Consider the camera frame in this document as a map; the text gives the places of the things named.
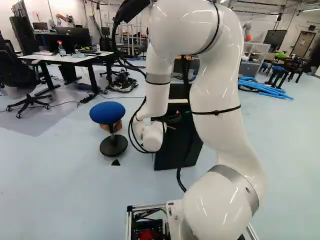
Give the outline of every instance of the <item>robotic arm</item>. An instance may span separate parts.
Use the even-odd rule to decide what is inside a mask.
[[[251,35],[251,22],[247,21],[243,24],[243,31],[244,31],[244,41],[245,42],[250,42],[252,40],[252,35]]]
[[[200,138],[216,150],[217,165],[185,193],[181,229],[189,228],[198,240],[236,240],[267,188],[239,109],[243,28],[233,11],[209,0],[158,0],[148,28],[146,103],[134,118],[135,133],[148,151],[160,149],[166,128],[143,120],[166,113],[175,56],[198,54],[200,68],[190,89],[190,105]]]
[[[76,26],[75,20],[71,15],[63,16],[61,14],[56,14],[55,17],[56,17],[56,22],[57,22],[56,26],[57,27],[61,27],[61,19],[65,22],[69,23],[70,25],[72,25],[73,28]]]

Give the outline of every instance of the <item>ceiling light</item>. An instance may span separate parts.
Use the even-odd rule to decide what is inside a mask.
[[[303,10],[302,12],[311,12],[316,10],[320,10],[320,8],[306,9],[306,10]]]

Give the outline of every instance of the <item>spray bottle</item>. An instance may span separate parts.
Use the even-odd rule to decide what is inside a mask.
[[[59,44],[59,54],[60,54],[60,56],[61,57],[63,57],[63,56],[66,56],[67,55],[67,52],[66,52],[66,50],[64,49],[64,47],[62,46],[62,41],[60,41],[60,40],[58,40],[57,41],[58,42],[58,44]]]

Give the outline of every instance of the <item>floor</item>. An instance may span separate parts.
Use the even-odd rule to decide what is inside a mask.
[[[57,66],[48,69],[61,77]],[[103,87],[106,81],[99,73],[104,68],[96,66],[94,70]],[[81,81],[88,82],[85,68],[76,71],[83,76]],[[79,107],[66,103],[50,112],[29,109],[28,116],[36,115],[33,125],[26,125],[27,117],[16,121],[15,113],[0,113],[0,239],[123,240],[127,205],[183,197],[175,171],[153,171],[150,155],[129,145],[117,158],[121,166],[111,166],[114,158],[99,152],[108,133],[90,120],[89,110],[103,101],[123,104],[126,114],[121,134],[127,137],[128,121],[142,101],[137,97],[145,92],[142,76],[132,72],[131,77],[140,84],[134,91],[104,96],[116,99],[98,96]],[[257,79],[263,82],[265,77]],[[267,198],[252,225],[261,240],[314,240],[320,237],[320,79],[303,75],[298,84],[285,82],[283,87],[294,100],[239,93],[246,131],[269,181]],[[86,95],[70,85],[58,91],[55,103],[79,101]],[[0,111],[12,102],[0,96]],[[47,124],[48,115],[59,117]],[[3,121],[15,123],[7,127]],[[30,129],[22,132],[14,125]],[[36,128],[41,131],[30,133]],[[215,162],[214,151],[204,146],[197,165],[182,170],[186,187]]]

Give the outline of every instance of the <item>black stool base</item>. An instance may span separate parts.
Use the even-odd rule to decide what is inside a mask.
[[[107,157],[121,155],[128,146],[128,140],[122,135],[108,136],[100,144],[100,152]]]

